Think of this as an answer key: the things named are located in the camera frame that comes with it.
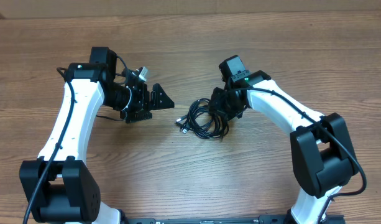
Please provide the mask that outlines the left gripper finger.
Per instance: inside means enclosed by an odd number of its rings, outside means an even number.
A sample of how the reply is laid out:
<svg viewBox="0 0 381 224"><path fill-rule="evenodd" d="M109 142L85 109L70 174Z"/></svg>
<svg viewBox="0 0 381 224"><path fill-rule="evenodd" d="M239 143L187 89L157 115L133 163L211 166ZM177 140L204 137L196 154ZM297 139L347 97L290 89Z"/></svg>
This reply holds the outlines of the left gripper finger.
<svg viewBox="0 0 381 224"><path fill-rule="evenodd" d="M159 83L154 84L150 93L150 110L164 110L174 107L175 103L164 92L161 85Z"/></svg>
<svg viewBox="0 0 381 224"><path fill-rule="evenodd" d="M135 123L138 121L152 119L152 113L150 111L138 111L133 113L128 113L125 121L126 123Z"/></svg>

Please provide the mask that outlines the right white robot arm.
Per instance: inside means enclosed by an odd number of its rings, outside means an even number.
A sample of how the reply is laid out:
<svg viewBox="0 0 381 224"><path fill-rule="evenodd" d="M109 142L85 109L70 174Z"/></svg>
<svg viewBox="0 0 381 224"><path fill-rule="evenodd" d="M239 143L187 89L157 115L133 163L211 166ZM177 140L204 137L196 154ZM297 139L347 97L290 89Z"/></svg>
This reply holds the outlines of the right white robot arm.
<svg viewBox="0 0 381 224"><path fill-rule="evenodd" d="M361 194L367 186L346 122L324 115L285 93L265 72L250 72L238 55L219 64L224 88L215 88L209 112L227 131L228 121L250 108L268 117L290 138L293 173L300 186L281 223L344 223L326 212L336 197Z"/></svg>

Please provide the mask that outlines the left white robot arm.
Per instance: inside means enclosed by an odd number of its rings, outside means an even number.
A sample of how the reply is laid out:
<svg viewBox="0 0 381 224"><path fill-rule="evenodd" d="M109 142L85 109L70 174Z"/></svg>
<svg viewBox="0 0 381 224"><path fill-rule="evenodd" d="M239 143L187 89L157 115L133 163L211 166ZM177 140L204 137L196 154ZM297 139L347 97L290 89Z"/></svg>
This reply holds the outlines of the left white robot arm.
<svg viewBox="0 0 381 224"><path fill-rule="evenodd" d="M86 165L91 130L100 107L119 112L119 121L152 118L154 110L174 102L159 84L149 88L147 69L124 68L115 81L120 56L108 47L93 47L86 63L58 68L64 96L53 130L36 159L24 161L19 178L28 205L24 222L127 223L125 213L101 200L99 186Z"/></svg>

